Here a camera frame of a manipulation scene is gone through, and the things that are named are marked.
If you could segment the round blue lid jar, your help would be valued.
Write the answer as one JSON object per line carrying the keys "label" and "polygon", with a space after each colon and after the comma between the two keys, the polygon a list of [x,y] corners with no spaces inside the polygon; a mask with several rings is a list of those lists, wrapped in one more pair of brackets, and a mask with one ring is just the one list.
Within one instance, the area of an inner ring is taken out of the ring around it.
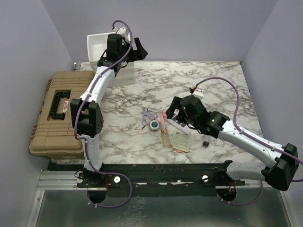
{"label": "round blue lid jar", "polygon": [[157,130],[159,130],[160,129],[160,122],[158,121],[158,120],[151,120],[150,122],[149,122],[149,129],[151,130],[151,131],[157,131]]}

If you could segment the purple eyelash curler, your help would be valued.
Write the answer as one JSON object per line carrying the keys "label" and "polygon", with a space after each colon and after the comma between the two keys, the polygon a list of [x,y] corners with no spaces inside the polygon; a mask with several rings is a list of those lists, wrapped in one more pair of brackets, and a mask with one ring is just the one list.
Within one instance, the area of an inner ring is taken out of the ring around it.
{"label": "purple eyelash curler", "polygon": [[143,109],[143,116],[142,116],[142,125],[147,125],[151,120],[154,120],[156,118],[155,115],[152,115],[149,113],[147,108]]}

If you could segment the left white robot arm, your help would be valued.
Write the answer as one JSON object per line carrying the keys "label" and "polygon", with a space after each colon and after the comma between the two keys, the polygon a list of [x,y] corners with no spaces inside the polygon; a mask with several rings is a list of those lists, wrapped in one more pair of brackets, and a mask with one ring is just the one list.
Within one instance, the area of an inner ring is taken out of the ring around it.
{"label": "left white robot arm", "polygon": [[104,174],[99,171],[103,164],[99,153],[99,134],[104,124],[99,107],[100,102],[121,70],[122,64],[141,61],[147,54],[138,37],[125,38],[120,34],[109,34],[107,47],[97,63],[92,82],[80,98],[71,100],[70,111],[74,136],[82,142],[84,168],[91,171],[88,181],[95,187],[101,186],[105,179]]}

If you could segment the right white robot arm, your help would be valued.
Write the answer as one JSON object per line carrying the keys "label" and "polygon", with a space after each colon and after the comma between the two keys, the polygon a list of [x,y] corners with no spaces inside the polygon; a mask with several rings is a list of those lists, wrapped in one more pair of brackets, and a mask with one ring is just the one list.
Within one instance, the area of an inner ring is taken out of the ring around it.
{"label": "right white robot arm", "polygon": [[268,183],[280,191],[287,191],[298,169],[296,146],[286,146],[267,141],[237,126],[228,116],[209,112],[194,95],[174,97],[165,114],[172,119],[178,110],[177,121],[187,124],[203,135],[229,142],[256,157],[258,162],[232,161],[218,172],[217,179],[223,185],[233,180],[257,180]]}

